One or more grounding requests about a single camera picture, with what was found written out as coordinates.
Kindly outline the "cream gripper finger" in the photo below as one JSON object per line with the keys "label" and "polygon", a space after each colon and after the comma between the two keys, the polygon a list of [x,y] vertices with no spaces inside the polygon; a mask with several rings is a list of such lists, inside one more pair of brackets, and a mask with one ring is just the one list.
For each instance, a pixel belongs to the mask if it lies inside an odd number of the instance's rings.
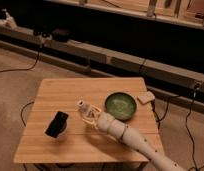
{"label": "cream gripper finger", "polygon": [[88,125],[91,125],[95,128],[97,128],[97,119],[95,118],[82,118],[83,122],[85,122]]}
{"label": "cream gripper finger", "polygon": [[90,105],[90,114],[99,114],[102,110],[94,105]]}

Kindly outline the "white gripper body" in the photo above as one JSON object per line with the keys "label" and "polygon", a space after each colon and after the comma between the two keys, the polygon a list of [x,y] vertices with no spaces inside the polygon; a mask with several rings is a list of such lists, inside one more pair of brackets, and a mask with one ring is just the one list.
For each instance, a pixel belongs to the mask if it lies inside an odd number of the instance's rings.
{"label": "white gripper body", "polygon": [[128,126],[114,118],[109,113],[102,112],[96,122],[96,127],[114,138],[122,138]]}

